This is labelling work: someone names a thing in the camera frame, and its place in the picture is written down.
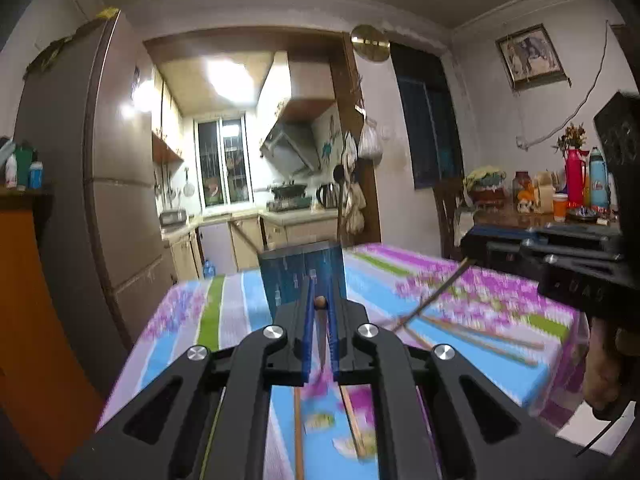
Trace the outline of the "person's right hand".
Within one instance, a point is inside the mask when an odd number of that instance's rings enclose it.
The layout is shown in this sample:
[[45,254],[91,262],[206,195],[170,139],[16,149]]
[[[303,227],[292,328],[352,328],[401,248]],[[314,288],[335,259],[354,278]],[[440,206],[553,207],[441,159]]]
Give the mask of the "person's right hand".
[[639,334],[591,319],[586,357],[585,401],[598,419],[611,420],[639,401]]

